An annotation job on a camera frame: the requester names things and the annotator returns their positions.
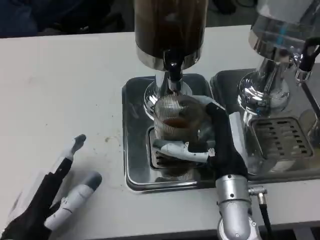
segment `coffee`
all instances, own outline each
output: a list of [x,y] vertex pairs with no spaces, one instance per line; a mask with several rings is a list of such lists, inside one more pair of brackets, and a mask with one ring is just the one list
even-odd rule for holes
[[177,128],[177,129],[188,129],[190,127],[187,120],[183,118],[172,118],[166,119],[163,121],[164,124],[169,125],[170,127]]
[[203,43],[208,0],[135,0],[135,40],[145,53],[163,58],[180,48],[185,56]]

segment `black cable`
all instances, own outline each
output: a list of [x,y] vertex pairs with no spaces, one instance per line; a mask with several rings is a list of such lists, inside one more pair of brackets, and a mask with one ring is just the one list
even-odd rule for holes
[[235,2],[236,2],[239,6],[241,6],[241,7],[243,7],[243,8],[254,8],[254,7],[256,6],[255,1],[253,1],[253,4],[252,4],[252,5],[243,4],[243,3],[241,3],[239,0],[235,0]]
[[272,232],[271,229],[271,223],[270,223],[270,219],[269,219],[269,215],[268,215],[268,209],[267,209],[267,204],[259,204],[259,208],[261,211],[261,215],[262,215],[262,219],[264,222],[264,226],[266,228],[266,232],[268,234],[268,240],[274,240],[274,233]]

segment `white table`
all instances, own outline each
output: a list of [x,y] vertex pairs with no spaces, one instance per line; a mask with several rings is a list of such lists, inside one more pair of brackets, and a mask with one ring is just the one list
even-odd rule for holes
[[[208,28],[203,55],[187,73],[254,68],[249,26]],[[122,87],[154,72],[139,62],[134,33],[0,40],[0,226],[28,178],[49,168],[65,143],[87,141],[72,166],[74,185],[90,170],[103,182],[63,226],[63,240],[213,230],[215,189],[138,194],[125,183]],[[265,184],[271,223],[320,220],[320,180]],[[254,217],[262,225],[257,202]]]

